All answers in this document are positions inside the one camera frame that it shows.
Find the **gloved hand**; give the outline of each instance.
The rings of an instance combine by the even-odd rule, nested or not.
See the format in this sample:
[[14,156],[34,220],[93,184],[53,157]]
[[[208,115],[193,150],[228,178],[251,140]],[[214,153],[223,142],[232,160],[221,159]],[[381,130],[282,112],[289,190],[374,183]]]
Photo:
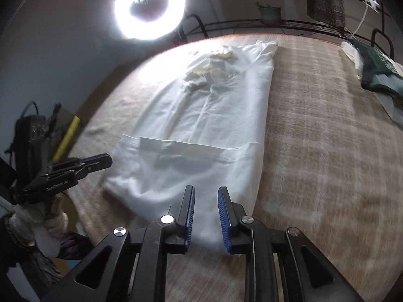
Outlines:
[[14,206],[10,218],[10,231],[25,246],[34,246],[48,258],[60,251],[60,235],[69,223],[63,212],[61,193],[37,204]]

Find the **white cloth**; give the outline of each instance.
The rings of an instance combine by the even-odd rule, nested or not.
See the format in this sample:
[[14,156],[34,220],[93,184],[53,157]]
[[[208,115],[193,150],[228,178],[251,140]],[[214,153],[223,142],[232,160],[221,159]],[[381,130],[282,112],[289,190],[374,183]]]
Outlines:
[[[362,69],[364,67],[363,60],[361,54],[358,50],[348,42],[342,42],[341,48],[346,56],[354,62],[355,69],[357,70],[357,77],[361,80],[362,78]],[[387,55],[384,55],[386,59],[390,61],[393,65],[397,73],[403,77],[403,66],[397,62],[394,62]],[[376,97],[382,104],[382,107],[385,109],[388,116],[398,125],[403,127],[403,110],[401,107],[394,105],[393,98],[388,94],[383,93],[375,93]]]
[[253,212],[277,42],[196,53],[112,153],[104,187],[148,221],[195,187],[192,242],[221,248],[217,191]]

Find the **triangular cutout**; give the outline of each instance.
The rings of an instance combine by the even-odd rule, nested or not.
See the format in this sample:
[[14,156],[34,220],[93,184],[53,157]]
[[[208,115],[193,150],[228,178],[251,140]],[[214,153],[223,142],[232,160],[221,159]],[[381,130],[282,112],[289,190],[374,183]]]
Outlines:
[[309,279],[313,288],[322,287],[334,281],[334,277],[320,263],[320,261],[309,251],[306,246],[301,248],[302,256],[308,270]]
[[98,288],[111,252],[112,247],[106,246],[88,266],[77,275],[75,281],[92,289]]

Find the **ring light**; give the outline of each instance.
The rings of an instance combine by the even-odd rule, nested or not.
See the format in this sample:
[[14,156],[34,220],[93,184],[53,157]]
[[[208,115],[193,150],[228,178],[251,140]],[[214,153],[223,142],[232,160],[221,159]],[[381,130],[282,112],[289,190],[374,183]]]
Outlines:
[[168,34],[178,26],[185,9],[185,0],[168,0],[168,7],[160,18],[144,22],[130,13],[130,7],[135,1],[115,1],[116,20],[123,35],[129,39],[152,40]]

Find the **table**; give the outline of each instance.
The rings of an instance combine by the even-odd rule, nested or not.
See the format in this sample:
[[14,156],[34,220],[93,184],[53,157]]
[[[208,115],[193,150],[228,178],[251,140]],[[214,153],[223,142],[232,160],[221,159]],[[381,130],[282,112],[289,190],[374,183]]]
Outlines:
[[[403,269],[403,133],[361,89],[340,47],[306,37],[229,35],[182,45],[135,69],[98,109],[71,151],[110,153],[154,92],[194,51],[279,42],[269,96],[263,173],[253,216],[296,226],[368,302],[380,302]],[[90,238],[142,227],[90,174],[68,194]],[[192,246],[168,257],[167,301],[243,301],[244,258]]]

